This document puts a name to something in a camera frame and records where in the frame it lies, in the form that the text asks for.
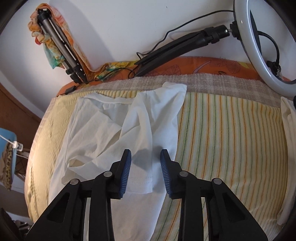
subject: colorful fabric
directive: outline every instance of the colorful fabric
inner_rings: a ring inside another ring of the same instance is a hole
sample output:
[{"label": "colorful fabric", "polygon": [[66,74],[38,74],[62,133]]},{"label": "colorful fabric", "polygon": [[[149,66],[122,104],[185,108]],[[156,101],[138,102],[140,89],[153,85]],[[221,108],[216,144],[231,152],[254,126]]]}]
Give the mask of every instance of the colorful fabric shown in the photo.
[{"label": "colorful fabric", "polygon": [[[261,80],[252,64],[211,57],[178,57],[149,72],[145,76],[198,73],[230,75],[250,80]],[[129,74],[128,70],[122,70],[110,78],[110,81],[127,79],[127,74]]]},{"label": "colorful fabric", "polygon": [[12,144],[7,142],[0,157],[0,182],[7,190],[11,190],[12,185]]},{"label": "colorful fabric", "polygon": [[35,43],[38,45],[43,44],[45,55],[50,66],[53,69],[57,66],[64,68],[61,64],[63,61],[65,61],[64,56],[62,55],[58,47],[55,45],[55,43],[52,41],[50,35],[48,33],[44,34],[42,32],[42,29],[37,23],[37,15],[37,11],[32,13],[32,15],[30,16],[31,21],[28,23],[28,28],[32,32],[32,37],[35,37]]},{"label": "colorful fabric", "polygon": [[[48,205],[49,182],[77,98],[89,93],[56,98],[34,140],[25,188],[33,221]],[[133,98],[137,91],[98,93]],[[280,109],[230,96],[187,93],[178,114],[178,126],[176,161],[182,169],[205,180],[221,178],[272,240],[281,230],[276,216],[287,184],[287,145]],[[165,198],[151,240],[176,239],[180,207],[178,200]],[[207,240],[205,213],[204,217]]]},{"label": "colorful fabric", "polygon": [[100,68],[96,70],[92,70],[90,63],[88,62],[87,58],[84,56],[82,51],[80,50],[78,44],[74,41],[74,39],[71,36],[69,26],[66,23],[63,16],[60,14],[60,12],[55,9],[54,7],[49,6],[46,3],[40,4],[36,10],[32,13],[30,16],[31,21],[28,23],[28,28],[32,32],[32,37],[35,37],[35,42],[40,45],[41,43],[44,43],[44,51],[46,54],[46,57],[51,65],[52,68],[55,67],[62,67],[61,64],[65,58],[55,45],[55,43],[52,41],[51,37],[48,34],[44,34],[38,25],[37,21],[37,11],[38,9],[48,9],[58,26],[61,27],[63,32],[65,33],[70,45],[72,46],[72,49],[74,53],[76,54],[88,81],[91,80],[103,80],[105,81],[107,78],[105,78],[106,74],[109,74],[110,72],[114,71],[115,69],[120,68],[128,68],[130,66],[133,66],[136,61],[122,61],[122,62],[113,62],[113,63],[106,63]]}]

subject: white t-shirt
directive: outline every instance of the white t-shirt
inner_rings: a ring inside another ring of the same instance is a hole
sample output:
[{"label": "white t-shirt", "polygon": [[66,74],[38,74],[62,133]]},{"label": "white t-shirt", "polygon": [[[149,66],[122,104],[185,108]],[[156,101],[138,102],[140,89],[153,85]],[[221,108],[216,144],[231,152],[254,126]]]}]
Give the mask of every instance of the white t-shirt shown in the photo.
[{"label": "white t-shirt", "polygon": [[288,180],[285,198],[277,215],[278,225],[283,225],[288,221],[296,194],[296,110],[293,101],[285,97],[281,97],[281,116],[287,140]]},{"label": "white t-shirt", "polygon": [[186,85],[166,82],[130,99],[97,93],[79,98],[50,182],[49,203],[71,179],[94,179],[129,149],[126,193],[111,201],[114,236],[117,241],[149,241],[166,193],[160,151],[167,149],[175,159],[177,114],[185,94]]}]

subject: beige blanket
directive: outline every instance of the beige blanket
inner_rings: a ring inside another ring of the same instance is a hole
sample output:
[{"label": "beige blanket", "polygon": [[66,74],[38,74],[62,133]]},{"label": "beige blanket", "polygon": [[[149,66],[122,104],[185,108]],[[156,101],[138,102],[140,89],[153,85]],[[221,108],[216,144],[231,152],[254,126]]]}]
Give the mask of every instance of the beige blanket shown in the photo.
[{"label": "beige blanket", "polygon": [[[259,81],[229,76],[200,74],[142,80],[144,83],[150,82],[146,88],[157,88],[165,81],[183,83],[186,80],[189,91],[199,91],[198,86],[201,85],[198,83],[202,78],[209,81],[219,78],[220,82],[232,84],[217,88],[208,85],[211,94],[186,94],[178,114],[176,161],[180,162],[182,169],[194,173],[198,178],[211,180],[220,177],[224,180],[272,240],[281,229],[276,224],[276,216],[283,203],[287,184],[287,145],[278,108],[280,97]],[[112,88],[127,82],[117,81],[112,83]],[[139,79],[131,80],[131,84],[135,83],[140,84]],[[107,85],[95,87],[107,88]],[[141,86],[130,88],[145,89]],[[48,205],[49,182],[77,98],[93,91],[96,90],[84,89],[54,98],[45,113],[33,142],[25,182],[26,202],[33,221]],[[137,91],[97,92],[111,97],[133,98]],[[206,240],[205,205],[203,210]],[[179,215],[180,202],[167,197],[152,240],[175,240]]]}]

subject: black clamp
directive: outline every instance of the black clamp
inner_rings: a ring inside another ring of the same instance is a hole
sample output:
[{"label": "black clamp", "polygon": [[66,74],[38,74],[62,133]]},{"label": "black clamp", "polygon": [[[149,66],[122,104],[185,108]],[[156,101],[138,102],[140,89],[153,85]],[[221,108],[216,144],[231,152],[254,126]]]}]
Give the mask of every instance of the black clamp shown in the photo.
[{"label": "black clamp", "polygon": [[228,37],[230,34],[228,29],[224,25],[220,25],[218,27],[209,27],[203,30],[207,36],[211,36],[213,39],[211,40],[212,44],[215,44],[220,41],[220,39]]},{"label": "black clamp", "polygon": [[232,36],[234,38],[237,38],[237,40],[241,41],[242,38],[240,37],[240,33],[239,33],[239,28],[237,26],[237,22],[233,21],[230,25],[229,25],[230,29],[231,29],[231,33]]},{"label": "black clamp", "polygon": [[219,178],[211,182],[183,171],[162,150],[160,162],[165,187],[171,199],[182,199],[178,241],[203,241],[201,197],[205,197],[209,241],[267,241],[259,224]]},{"label": "black clamp", "polygon": [[89,241],[114,240],[110,199],[121,199],[131,166],[126,149],[120,161],[95,179],[72,179],[49,204],[26,236],[25,241],[83,241],[86,199],[89,210]]},{"label": "black clamp", "polygon": [[281,80],[281,77],[280,77],[281,66],[279,64],[277,64],[276,61],[274,61],[274,62],[267,61],[266,65],[267,65],[267,67],[270,68],[273,75]]},{"label": "black clamp", "polygon": [[294,107],[295,107],[295,109],[296,109],[296,95],[295,95],[294,98],[293,98],[293,104],[294,104]]}]

